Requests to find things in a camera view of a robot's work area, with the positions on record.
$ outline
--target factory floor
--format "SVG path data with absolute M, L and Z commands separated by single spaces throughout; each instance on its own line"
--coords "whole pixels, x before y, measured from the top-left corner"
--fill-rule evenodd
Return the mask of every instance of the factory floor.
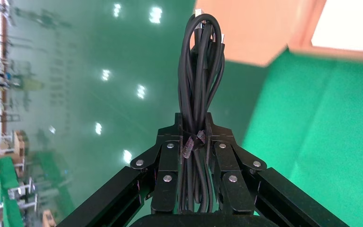
M 21 121 L 7 128 L 28 135 L 28 172 L 57 223 L 173 124 L 194 3 L 14 1 L 9 71 L 27 86 L 8 92 Z M 289 52 L 269 68 L 227 62 L 210 112 L 245 149 L 361 226 L 363 64 Z

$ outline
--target black cable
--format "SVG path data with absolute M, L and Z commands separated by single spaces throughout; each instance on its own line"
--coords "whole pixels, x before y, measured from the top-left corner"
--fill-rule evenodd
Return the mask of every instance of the black cable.
M 195 45 L 190 48 L 193 32 Z M 199 212 L 212 212 L 213 208 L 211 176 L 207 161 L 200 156 L 202 142 L 197 135 L 205 129 L 205 116 L 224 72 L 225 46 L 221 37 L 219 23 L 209 14 L 191 16 L 185 28 L 178 67 L 179 107 L 185 135 L 194 142 L 184 145 L 191 149 L 183 150 L 188 158 L 181 156 L 179 211 L 194 211 L 194 201 L 200 203 Z
M 194 211 L 194 194 L 193 194 L 193 163 L 192 158 L 187 159 L 187 200 L 189 210 Z

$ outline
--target screw head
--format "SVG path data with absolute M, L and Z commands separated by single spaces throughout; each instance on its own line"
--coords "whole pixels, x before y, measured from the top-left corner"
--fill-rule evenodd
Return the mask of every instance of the screw head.
M 170 176 L 170 175 L 164 176 L 164 181 L 165 182 L 170 182 L 171 180 L 172 180 L 172 176 Z
M 261 166 L 261 163 L 259 161 L 254 161 L 254 166 L 260 167 Z
M 229 181 L 231 181 L 231 182 L 237 182 L 237 176 L 235 176 L 235 175 L 230 175 L 230 177 L 229 177 Z
M 136 165 L 138 165 L 138 166 L 142 166 L 143 164 L 144 164 L 144 160 L 141 160 L 141 159 L 137 160 L 137 162 L 136 162 Z

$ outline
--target green floor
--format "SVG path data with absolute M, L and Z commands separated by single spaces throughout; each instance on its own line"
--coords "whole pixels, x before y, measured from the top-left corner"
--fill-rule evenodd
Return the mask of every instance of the green floor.
M 14 6 L 55 12 L 66 22 L 52 29 L 14 16 L 9 28 L 9 36 L 31 40 L 11 39 L 14 71 L 44 84 L 10 92 L 22 121 L 9 129 L 28 134 L 42 206 L 61 220 L 126 165 L 125 150 L 139 155 L 158 128 L 173 124 L 182 34 L 194 1 L 16 0 Z M 152 7 L 162 9 L 160 24 L 149 20 Z M 103 70 L 110 71 L 107 80 Z M 267 69 L 227 62 L 210 111 L 244 148 L 348 225 L 363 226 L 363 64 L 289 52 Z M 148 213 L 146 206 L 138 216 Z

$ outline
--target black aluminum frame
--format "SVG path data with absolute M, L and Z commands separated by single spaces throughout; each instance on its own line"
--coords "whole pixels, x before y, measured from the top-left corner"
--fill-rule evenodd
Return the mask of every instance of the black aluminum frame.
M 132 227 L 192 225 L 253 227 L 347 227 L 266 163 L 237 145 L 230 129 L 216 126 L 206 116 L 206 151 L 219 211 L 177 213 L 179 155 L 183 122 L 158 130 L 153 147 L 133 159 L 97 192 L 76 208 L 58 227 L 122 227 L 150 197 L 151 215 Z M 164 176 L 172 180 L 165 182 Z M 229 180 L 233 175 L 236 182 Z

